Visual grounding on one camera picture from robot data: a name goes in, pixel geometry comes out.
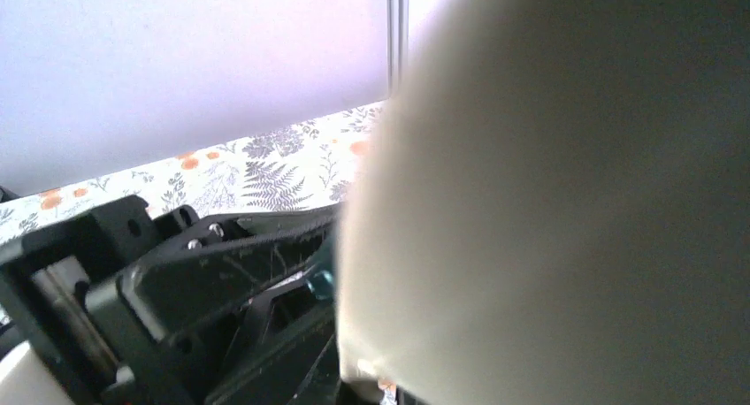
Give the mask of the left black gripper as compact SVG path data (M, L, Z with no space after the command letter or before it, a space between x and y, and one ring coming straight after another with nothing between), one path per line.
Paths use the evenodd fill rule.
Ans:
M308 266L340 210L197 223L188 206L153 218L130 195L10 241L2 403L198 403L195 330Z

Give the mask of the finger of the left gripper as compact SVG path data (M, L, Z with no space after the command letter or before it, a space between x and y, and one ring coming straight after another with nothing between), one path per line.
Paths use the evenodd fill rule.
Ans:
M250 303L226 353L229 366L206 404L290 404L333 344L333 301L299 279Z

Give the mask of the beige phone case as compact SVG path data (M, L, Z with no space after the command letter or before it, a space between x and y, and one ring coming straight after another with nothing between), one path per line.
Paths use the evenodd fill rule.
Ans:
M749 401L749 0L447 0L340 229L341 375Z

